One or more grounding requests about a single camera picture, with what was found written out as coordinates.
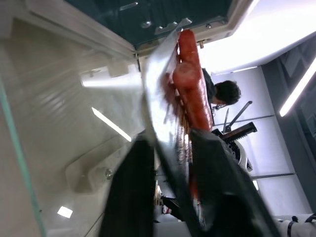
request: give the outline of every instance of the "sausage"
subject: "sausage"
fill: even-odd
[[[194,33],[181,32],[180,59],[173,72],[173,83],[183,101],[191,127],[212,130],[212,115],[207,100],[206,85],[201,70]]]

